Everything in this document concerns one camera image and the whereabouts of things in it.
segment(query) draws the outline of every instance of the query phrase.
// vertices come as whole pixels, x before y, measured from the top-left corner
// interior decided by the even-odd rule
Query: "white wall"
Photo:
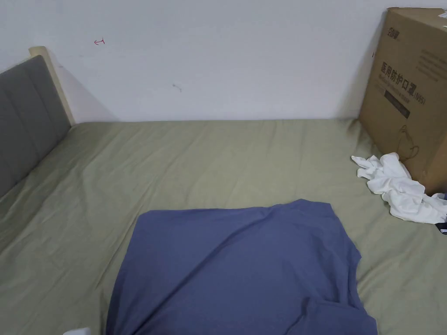
[[[391,6],[447,0],[3,0],[0,70],[47,46],[78,122],[354,117]]]

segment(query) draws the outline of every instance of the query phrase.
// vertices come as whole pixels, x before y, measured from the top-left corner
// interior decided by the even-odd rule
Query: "headboard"
[[[27,176],[70,127],[44,56],[1,73],[0,197]]]

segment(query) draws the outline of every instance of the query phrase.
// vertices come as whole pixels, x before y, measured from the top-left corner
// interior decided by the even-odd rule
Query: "mattress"
[[[358,293],[380,334],[443,334],[447,240],[389,214],[351,155],[356,120],[85,123],[0,199],[3,334],[105,329],[137,217],[152,209],[328,202],[362,254]]]

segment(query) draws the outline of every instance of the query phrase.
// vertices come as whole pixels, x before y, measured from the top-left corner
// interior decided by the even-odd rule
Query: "blue t-shirt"
[[[360,253],[329,204],[157,210],[137,221],[106,333],[375,335]]]

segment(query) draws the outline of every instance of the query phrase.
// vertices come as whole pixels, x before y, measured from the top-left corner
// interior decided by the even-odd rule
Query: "brown cardboard box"
[[[447,18],[389,8],[360,112],[379,150],[397,152],[426,193],[447,192]]]

